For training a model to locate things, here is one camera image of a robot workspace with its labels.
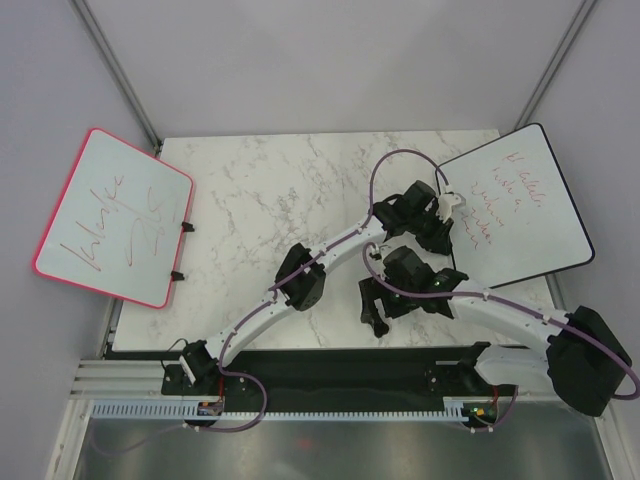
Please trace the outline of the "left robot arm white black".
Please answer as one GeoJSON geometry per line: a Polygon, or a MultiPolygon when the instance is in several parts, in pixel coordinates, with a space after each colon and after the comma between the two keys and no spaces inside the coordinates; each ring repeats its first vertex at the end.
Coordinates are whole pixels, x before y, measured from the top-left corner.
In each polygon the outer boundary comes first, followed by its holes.
{"type": "Polygon", "coordinates": [[[179,357],[184,382],[198,394],[213,391],[221,368],[276,322],[315,306],[329,274],[368,243],[381,245],[410,233],[424,250],[450,254],[453,213],[464,204],[464,197],[450,186],[437,193],[416,181],[402,194],[372,201],[366,217],[337,237],[311,248],[294,245],[258,306],[235,325],[185,345],[179,357]]]}

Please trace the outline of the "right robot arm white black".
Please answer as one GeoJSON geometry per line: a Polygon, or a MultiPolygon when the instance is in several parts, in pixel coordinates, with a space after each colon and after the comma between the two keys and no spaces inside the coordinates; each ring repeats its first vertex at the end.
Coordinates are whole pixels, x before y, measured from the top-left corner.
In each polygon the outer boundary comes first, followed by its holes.
{"type": "Polygon", "coordinates": [[[622,393],[625,379],[639,382],[632,361],[603,318],[581,306],[573,312],[541,309],[496,293],[451,268],[434,271],[413,250],[400,247],[373,265],[371,244],[364,265],[384,290],[428,313],[474,324],[516,341],[515,347],[489,345],[457,370],[459,386],[480,394],[491,385],[509,384],[554,393],[566,405],[591,417],[622,393]]]}

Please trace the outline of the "black framed whiteboard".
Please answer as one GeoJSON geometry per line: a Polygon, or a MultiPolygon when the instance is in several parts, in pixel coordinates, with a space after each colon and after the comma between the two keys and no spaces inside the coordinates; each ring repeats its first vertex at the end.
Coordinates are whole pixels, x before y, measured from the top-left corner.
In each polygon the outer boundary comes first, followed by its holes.
{"type": "Polygon", "coordinates": [[[582,266],[595,250],[546,132],[529,124],[445,162],[438,186],[453,213],[452,262],[486,287],[582,266]]]}

